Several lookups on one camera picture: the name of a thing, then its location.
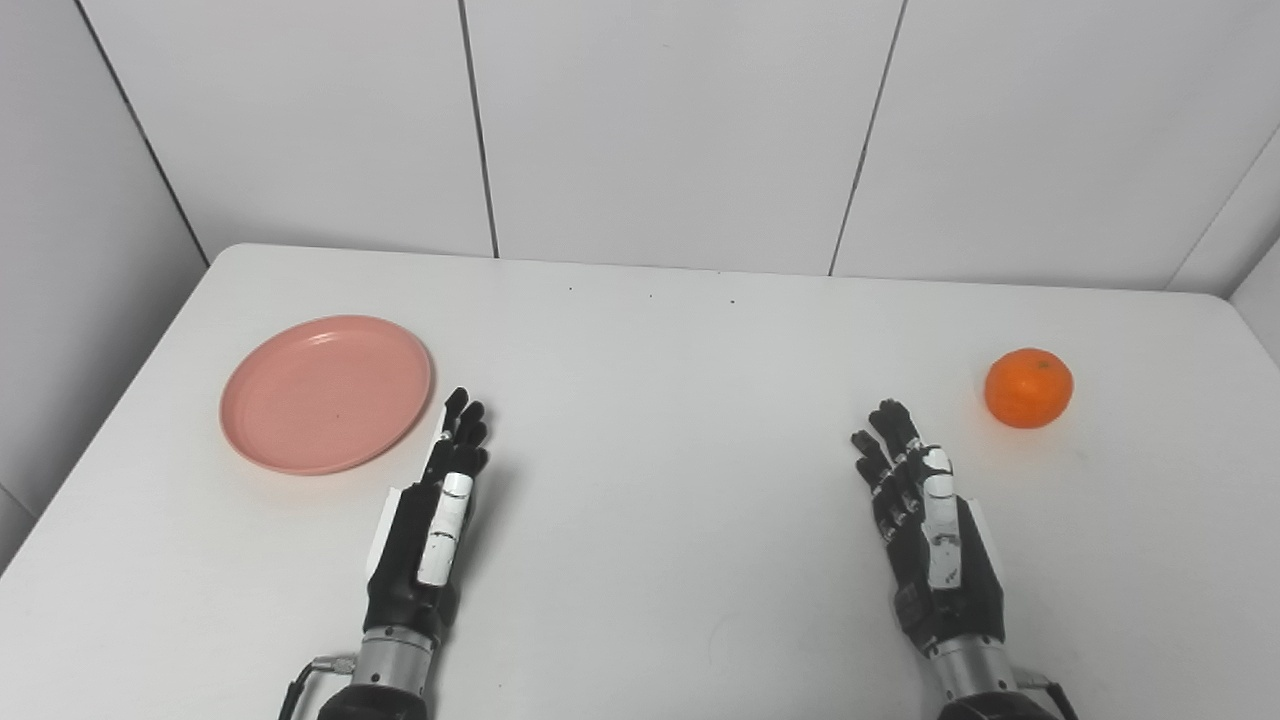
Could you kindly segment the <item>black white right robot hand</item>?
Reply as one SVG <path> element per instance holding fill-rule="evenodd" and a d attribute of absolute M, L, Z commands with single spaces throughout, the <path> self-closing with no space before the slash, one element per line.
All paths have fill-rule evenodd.
<path fill-rule="evenodd" d="M 886 398 L 851 436 L 876 529 L 896 582 L 893 611 L 923 653 L 963 635 L 1006 639 L 1004 588 L 954 465 L 905 405 Z"/>

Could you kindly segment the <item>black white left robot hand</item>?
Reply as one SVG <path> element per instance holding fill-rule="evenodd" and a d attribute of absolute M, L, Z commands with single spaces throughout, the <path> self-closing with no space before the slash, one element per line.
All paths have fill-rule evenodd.
<path fill-rule="evenodd" d="M 367 611 L 362 632 L 399 626 L 439 641 L 456 620 L 460 591 L 444 579 L 420 580 L 419 569 L 428 547 L 429 527 L 442 498 L 449 473 L 477 478 L 489 460 L 483 443 L 488 436 L 484 404 L 470 397 L 465 387 L 445 400 L 439 418 L 440 429 L 417 482 L 404 487 L 381 552 L 367 580 Z"/>

